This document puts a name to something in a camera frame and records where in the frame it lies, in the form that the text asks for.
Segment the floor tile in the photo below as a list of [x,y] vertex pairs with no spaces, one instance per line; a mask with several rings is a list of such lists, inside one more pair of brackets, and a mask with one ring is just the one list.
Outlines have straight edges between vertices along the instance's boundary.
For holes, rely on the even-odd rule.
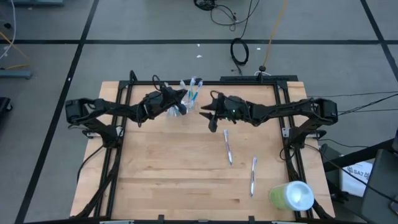
[[[0,95],[10,97],[14,105],[0,129],[2,223],[13,223],[17,215],[76,50],[76,45],[19,47],[30,56],[34,76],[0,79]],[[14,51],[2,59],[2,65],[11,62],[20,63]]]
[[398,45],[388,45],[388,48],[390,49],[395,61],[398,62]]
[[398,39],[398,1],[395,0],[367,0],[374,19],[379,26],[385,40]]
[[[237,20],[247,17],[249,1],[218,1],[236,13]],[[250,17],[245,39],[268,39],[282,1],[260,0]],[[213,18],[228,23],[220,10]],[[210,19],[210,12],[197,8],[192,1],[100,1],[89,39],[233,39],[240,37],[244,23],[231,32]],[[289,0],[275,35],[276,39],[375,39],[368,18],[359,1]]]
[[[64,6],[16,7],[17,39],[80,39],[93,0],[64,2]],[[14,23],[10,4],[3,2],[0,14]],[[5,33],[12,39],[12,30]]]

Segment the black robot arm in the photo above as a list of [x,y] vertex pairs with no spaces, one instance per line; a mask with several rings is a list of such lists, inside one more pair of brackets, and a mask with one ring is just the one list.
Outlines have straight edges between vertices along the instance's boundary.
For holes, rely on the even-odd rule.
[[156,116],[172,106],[177,106],[181,114],[184,115],[187,113],[187,109],[181,104],[181,100],[186,93],[187,90],[173,90],[169,86],[160,84],[159,91],[146,94],[140,103],[132,106],[104,99],[68,100],[65,103],[67,121],[71,126],[86,126],[87,130],[83,131],[85,135],[87,132],[98,133],[103,139],[104,147],[111,147],[118,139],[117,129],[115,126],[103,124],[96,119],[97,117],[103,114],[127,117],[141,126],[141,123],[148,119],[155,119]]
[[[286,103],[283,105],[264,106],[241,99],[238,96],[225,96],[223,93],[217,93],[210,105],[202,106],[203,110],[214,111],[215,113],[200,114],[210,120],[209,129],[215,132],[217,129],[217,121],[226,119],[236,123],[244,121],[251,123],[257,127],[271,118],[279,118],[284,116],[303,115],[320,125],[332,125],[337,122],[337,105],[331,100],[325,99],[306,99],[298,102]],[[314,131],[318,127],[311,127],[307,124],[306,129]]]

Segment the metal bracket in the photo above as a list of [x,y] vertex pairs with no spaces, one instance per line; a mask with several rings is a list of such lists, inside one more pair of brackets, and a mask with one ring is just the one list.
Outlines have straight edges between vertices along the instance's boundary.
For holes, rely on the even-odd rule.
[[157,224],[164,224],[164,215],[157,216]]
[[249,224],[255,224],[255,223],[256,223],[256,220],[254,219],[254,216],[250,215],[249,216]]
[[[282,128],[282,135],[284,138],[289,138],[290,128]],[[326,134],[325,130],[317,130],[315,133],[308,134],[306,138],[320,139]]]
[[[116,133],[118,134],[118,136],[123,136],[124,132],[123,132],[123,128],[120,126],[116,127]],[[89,138],[92,139],[93,137],[101,137],[98,133],[95,132],[86,132],[85,135]]]

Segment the black cable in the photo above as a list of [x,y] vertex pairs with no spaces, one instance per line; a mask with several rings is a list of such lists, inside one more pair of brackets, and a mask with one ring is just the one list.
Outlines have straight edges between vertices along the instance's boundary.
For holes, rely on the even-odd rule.
[[317,150],[317,151],[321,154],[322,158],[324,158],[324,159],[326,159],[328,162],[330,162],[331,165],[335,166],[336,168],[338,168],[338,169],[340,169],[341,171],[345,172],[346,174],[348,174],[348,175],[351,176],[352,178],[354,178],[354,179],[356,179],[357,181],[361,182],[361,183],[364,184],[366,187],[369,187],[369,189],[373,190],[375,193],[379,194],[380,196],[382,196],[382,197],[384,197],[384,198],[386,198],[386,199],[388,199],[388,200],[390,200],[390,201],[392,201],[392,202],[398,203],[397,200],[395,200],[395,199],[393,199],[392,197],[389,197],[389,196],[387,196],[386,194],[384,194],[384,193],[382,193],[382,192],[376,190],[375,188],[371,187],[369,184],[363,182],[361,179],[359,179],[359,178],[355,177],[354,175],[350,174],[347,170],[344,170],[342,167],[340,167],[339,165],[335,164],[333,161],[329,160],[329,159],[324,155],[324,153],[321,152],[321,150],[319,150],[319,149],[317,149],[317,148],[315,148],[315,147],[313,147],[313,146],[311,146],[311,145],[309,145],[309,144],[305,144],[305,145],[306,145],[306,146],[309,146],[309,147],[312,148],[312,149]]
[[[257,0],[257,3],[256,3],[256,5],[254,6],[253,10],[251,10],[251,6],[252,6],[253,0],[250,0],[249,10],[248,10],[248,16],[247,16],[247,18],[245,18],[244,20],[239,21],[239,22],[237,22],[236,16],[235,16],[234,13],[232,12],[232,10],[231,10],[230,8],[228,8],[227,6],[225,6],[225,5],[215,4],[214,1],[209,1],[209,0],[206,0],[206,1],[203,1],[203,2],[200,2],[200,3],[197,3],[197,0],[194,0],[193,2],[194,2],[195,5],[196,5],[197,7],[199,7],[200,9],[205,10],[205,11],[210,11],[210,18],[211,18],[211,20],[212,20],[215,24],[218,24],[218,25],[221,25],[221,26],[229,26],[229,29],[230,29],[231,31],[235,31],[235,30],[236,30],[236,25],[237,25],[237,24],[246,22],[245,25],[244,25],[244,30],[243,30],[243,33],[242,33],[241,37],[240,37],[240,38],[235,38],[235,39],[232,40],[231,47],[230,47],[230,50],[229,50],[230,53],[231,53],[231,58],[232,58],[233,62],[235,63],[236,68],[238,69],[238,73],[239,73],[241,76],[243,76],[242,70],[241,70],[241,68],[240,68],[239,66],[245,66],[245,64],[247,64],[247,62],[248,62],[248,60],[249,60],[249,47],[248,47],[248,45],[242,40],[242,38],[243,38],[243,36],[244,36],[244,33],[246,32],[246,28],[247,28],[247,26],[248,26],[249,18],[251,17],[251,15],[254,13],[254,11],[255,11],[256,8],[258,7],[258,5],[259,5],[259,3],[260,3],[260,0]],[[231,13],[231,15],[229,15],[229,14],[228,14],[225,10],[223,10],[221,7],[227,9],[227,10]],[[214,10],[214,9],[219,9],[219,10],[221,10],[222,12],[224,12],[224,13],[232,20],[232,23],[230,23],[230,24],[222,24],[222,23],[216,22],[216,21],[213,19],[213,10]],[[243,61],[239,61],[239,60],[236,59],[236,57],[235,57],[234,50],[233,50],[233,45],[234,45],[235,43],[242,44],[243,47],[244,47],[244,51],[245,51],[245,53],[246,53],[246,57],[245,57],[245,59],[244,59]]]
[[397,95],[398,95],[398,93],[397,93],[397,94],[394,94],[394,95],[391,95],[391,96],[387,96],[387,97],[385,97],[385,98],[381,98],[380,100],[376,100],[376,101],[370,102],[370,103],[368,103],[368,104],[366,104],[366,105],[363,105],[363,106],[357,106],[357,107],[355,107],[355,108],[353,108],[353,109],[351,109],[351,110],[348,110],[348,111],[345,111],[345,112],[343,112],[343,113],[340,113],[339,116],[345,115],[345,114],[349,114],[349,113],[352,113],[352,112],[355,112],[355,111],[358,111],[358,110],[360,110],[360,109],[363,109],[363,108],[368,107],[368,106],[371,106],[371,105],[375,105],[376,103],[380,103],[380,102],[382,102],[382,101],[384,101],[384,100],[386,100],[386,99],[392,98],[392,97],[397,96]]
[[355,94],[341,94],[341,95],[329,95],[329,96],[308,96],[317,98],[331,98],[331,97],[341,97],[341,96],[363,96],[363,95],[375,95],[375,94],[386,94],[386,93],[398,93],[398,91],[381,91],[374,93],[355,93]]
[[213,96],[213,93],[220,94],[221,92],[216,91],[216,90],[211,90],[211,91],[210,91],[210,96],[211,96],[211,98],[212,98],[213,100],[215,100],[216,98]]
[[[114,142],[114,144],[113,144],[111,147],[114,147],[114,146],[118,143],[118,141],[119,141],[119,139],[120,139],[120,137],[121,137],[121,134],[122,134],[123,132],[124,132],[124,130],[120,130],[120,132],[119,132],[119,134],[118,134],[118,137],[116,138],[116,141]],[[76,183],[79,182],[80,172],[81,172],[83,166],[88,162],[88,160],[90,160],[93,156],[95,156],[103,147],[104,147],[104,145],[100,146],[97,150],[95,150],[93,153],[91,153],[91,155],[89,155],[89,156],[81,163],[81,165],[80,165],[80,167],[79,167],[79,170],[78,170],[78,172],[77,172],[77,180],[76,180]]]
[[193,0],[193,3],[201,10],[211,11],[215,8],[215,0],[203,0],[198,3],[198,0]]
[[[156,81],[157,81],[157,84],[159,84],[159,88],[156,86],[156,83],[155,83],[155,78],[157,79]],[[154,84],[154,87],[155,87],[155,89],[157,90],[157,91],[160,91],[160,78],[157,76],[157,75],[153,75],[152,76],[152,83]]]
[[79,171],[77,172],[77,180],[76,180],[76,183],[79,182],[80,172],[81,172],[83,166],[87,163],[87,161],[88,161],[89,159],[91,159],[95,154],[97,154],[103,147],[104,147],[104,145],[102,145],[101,147],[99,147],[97,150],[95,150],[91,155],[89,155],[89,156],[81,163],[81,165],[80,165],[80,167],[79,167]]
[[318,139],[318,141],[331,141],[331,142],[334,142],[334,143],[336,143],[336,144],[338,144],[338,145],[340,145],[340,146],[344,146],[344,147],[363,147],[363,148],[369,147],[369,146],[347,146],[347,145],[345,145],[345,144],[336,142],[335,140],[332,140],[332,139]]
[[290,161],[291,159],[293,159],[294,155],[296,154],[296,150],[293,151],[293,153],[290,155],[289,158],[285,158],[285,159],[284,159],[284,158],[282,158],[282,152],[284,151],[284,149],[285,149],[285,147],[283,147],[283,148],[279,151],[279,158],[282,159],[283,161],[286,161],[286,160]]
[[[246,32],[246,27],[248,26],[248,22],[249,22],[249,17],[250,17],[250,10],[251,10],[251,5],[252,5],[253,0],[250,0],[250,5],[249,5],[249,11],[248,11],[248,19],[246,19],[246,23],[244,25],[244,30],[242,32],[241,37],[235,38],[232,40],[231,43],[231,47],[229,48],[229,52],[231,53],[231,58],[232,61],[235,63],[236,68],[238,68],[238,72],[241,76],[243,76],[242,74],[242,70],[239,66],[245,66],[246,63],[249,60],[249,47],[248,45],[242,40],[244,33]],[[240,43],[243,45],[244,48],[244,52],[246,53],[246,58],[244,59],[244,61],[239,61],[238,59],[236,59],[235,54],[234,54],[234,44],[235,43]]]
[[364,110],[364,111],[352,111],[351,113],[363,113],[363,112],[380,112],[380,111],[397,111],[396,109],[378,109],[378,110]]
[[[247,16],[247,18],[245,18],[244,20],[241,20],[241,21],[239,21],[239,22],[236,22],[235,13],[232,13],[232,10],[230,10],[229,8],[228,8],[228,9],[229,9],[229,11],[231,12],[231,16],[229,16],[228,14],[227,14],[227,16],[233,21],[233,22],[230,23],[230,24],[222,24],[222,23],[220,23],[220,22],[216,22],[216,21],[213,19],[213,10],[210,11],[210,17],[211,17],[211,20],[212,20],[215,24],[218,24],[218,25],[221,25],[221,26],[236,26],[236,25],[238,25],[238,24],[241,24],[241,23],[243,23],[243,22],[246,22],[246,21],[253,15],[253,13],[254,13],[254,11],[257,9],[259,3],[260,3],[260,0],[257,1],[256,5],[253,7],[253,10],[252,10],[251,12],[249,12],[249,15]],[[219,9],[219,8],[218,8],[219,5],[217,5],[217,4],[214,4],[213,6],[214,6],[213,9]]]

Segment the pen holder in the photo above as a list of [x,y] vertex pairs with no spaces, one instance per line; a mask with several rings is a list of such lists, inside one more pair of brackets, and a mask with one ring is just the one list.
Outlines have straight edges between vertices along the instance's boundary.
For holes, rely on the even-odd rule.
[[[196,77],[191,78],[189,87],[185,85],[185,82],[183,80],[180,81],[181,88],[188,90],[187,94],[183,97],[181,101],[181,104],[187,108],[187,113],[195,109],[195,105],[197,105],[199,91],[201,86],[203,85],[203,81],[200,81],[198,82],[197,88],[195,88],[196,79]],[[176,106],[173,106],[169,109],[169,115],[180,116],[181,113]]]

